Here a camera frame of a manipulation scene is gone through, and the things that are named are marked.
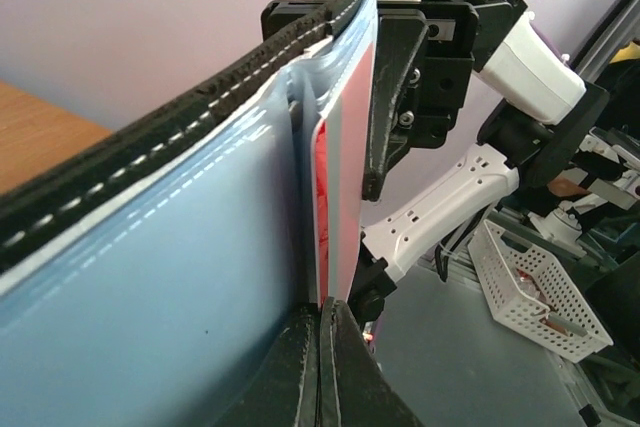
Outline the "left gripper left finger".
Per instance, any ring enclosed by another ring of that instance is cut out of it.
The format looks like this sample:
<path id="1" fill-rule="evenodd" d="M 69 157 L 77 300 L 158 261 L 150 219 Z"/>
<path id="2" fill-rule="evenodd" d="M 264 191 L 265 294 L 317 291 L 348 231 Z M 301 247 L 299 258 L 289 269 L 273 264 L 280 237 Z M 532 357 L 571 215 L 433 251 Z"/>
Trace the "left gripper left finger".
<path id="1" fill-rule="evenodd" d="M 297 306 L 221 426 L 313 426 L 318 389 L 319 312 Z"/>

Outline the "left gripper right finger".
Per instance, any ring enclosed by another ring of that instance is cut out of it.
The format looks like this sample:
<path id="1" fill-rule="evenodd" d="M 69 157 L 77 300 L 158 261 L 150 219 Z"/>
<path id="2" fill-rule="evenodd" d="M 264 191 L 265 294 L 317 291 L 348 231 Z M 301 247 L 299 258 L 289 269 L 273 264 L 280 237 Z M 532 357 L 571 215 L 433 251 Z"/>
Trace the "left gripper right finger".
<path id="1" fill-rule="evenodd" d="M 321 426 L 420 426 L 389 386 L 345 302 L 325 300 L 319 331 Z"/>

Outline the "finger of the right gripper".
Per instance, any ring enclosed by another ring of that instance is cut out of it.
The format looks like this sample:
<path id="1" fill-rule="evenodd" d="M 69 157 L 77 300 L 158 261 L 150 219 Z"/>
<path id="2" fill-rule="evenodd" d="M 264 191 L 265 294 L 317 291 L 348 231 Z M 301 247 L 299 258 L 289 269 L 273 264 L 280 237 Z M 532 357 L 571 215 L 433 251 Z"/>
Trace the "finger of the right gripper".
<path id="1" fill-rule="evenodd" d="M 380 199 L 388 173 L 409 152 L 409 134 L 400 126 L 401 108 L 413 107 L 407 94 L 422 59 L 427 23 L 422 15 L 381 15 L 372 78 L 362 199 Z"/>

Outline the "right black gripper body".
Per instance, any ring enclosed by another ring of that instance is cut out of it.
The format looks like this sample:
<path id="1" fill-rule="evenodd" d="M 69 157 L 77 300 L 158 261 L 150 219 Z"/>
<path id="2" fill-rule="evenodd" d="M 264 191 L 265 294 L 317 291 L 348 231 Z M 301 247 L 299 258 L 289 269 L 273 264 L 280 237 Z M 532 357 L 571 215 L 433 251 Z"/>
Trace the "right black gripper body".
<path id="1" fill-rule="evenodd" d="M 262 13 L 263 37 L 272 40 L 316 13 L 324 14 L 330 37 L 313 47 L 301 69 L 310 75 L 321 111 L 354 51 L 370 40 L 376 53 L 381 15 L 424 16 L 424 54 L 407 90 L 413 107 L 401 108 L 400 126 L 408 130 L 410 148 L 442 146 L 462 107 L 475 59 L 472 37 L 478 20 L 472 8 L 419 1 L 360 0 L 342 7 L 319 1 L 274 1 Z"/>

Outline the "red credit card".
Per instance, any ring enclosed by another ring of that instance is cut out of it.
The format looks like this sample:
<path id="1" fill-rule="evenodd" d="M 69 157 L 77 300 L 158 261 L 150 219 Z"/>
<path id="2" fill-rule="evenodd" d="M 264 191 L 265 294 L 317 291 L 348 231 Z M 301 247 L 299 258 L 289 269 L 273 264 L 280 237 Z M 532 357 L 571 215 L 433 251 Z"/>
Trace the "red credit card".
<path id="1" fill-rule="evenodd" d="M 361 193 L 375 43 L 349 58 L 311 136 L 311 187 L 317 303 L 345 301 L 360 245 Z"/>

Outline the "black leather card holder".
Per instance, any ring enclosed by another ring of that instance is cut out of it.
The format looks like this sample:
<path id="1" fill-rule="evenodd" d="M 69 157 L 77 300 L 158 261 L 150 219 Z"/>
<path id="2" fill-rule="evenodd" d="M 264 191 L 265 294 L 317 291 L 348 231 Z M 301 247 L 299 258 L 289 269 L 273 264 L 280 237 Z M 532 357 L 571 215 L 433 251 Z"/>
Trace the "black leather card holder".
<path id="1" fill-rule="evenodd" d="M 2 196 L 3 425 L 221 426 L 320 311 L 301 68 L 324 18 Z"/>

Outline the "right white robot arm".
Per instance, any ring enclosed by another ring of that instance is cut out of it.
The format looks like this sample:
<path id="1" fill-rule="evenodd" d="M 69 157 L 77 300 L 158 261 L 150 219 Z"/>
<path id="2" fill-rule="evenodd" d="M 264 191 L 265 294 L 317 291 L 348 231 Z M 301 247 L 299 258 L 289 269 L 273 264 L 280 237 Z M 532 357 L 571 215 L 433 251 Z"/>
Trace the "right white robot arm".
<path id="1" fill-rule="evenodd" d="M 274 38 L 321 0 L 278 1 L 263 12 Z M 358 321 L 377 317 L 426 249 L 455 247 L 488 207 L 517 188 L 555 178 L 604 109 L 607 93 L 566 67 L 531 24 L 523 0 L 380 0 L 362 197 L 379 199 L 389 171 L 414 148 L 441 147 L 454 127 L 471 74 L 503 96 L 479 130 L 482 167 L 454 168 L 425 190 L 390 232 L 351 235 L 347 301 Z"/>

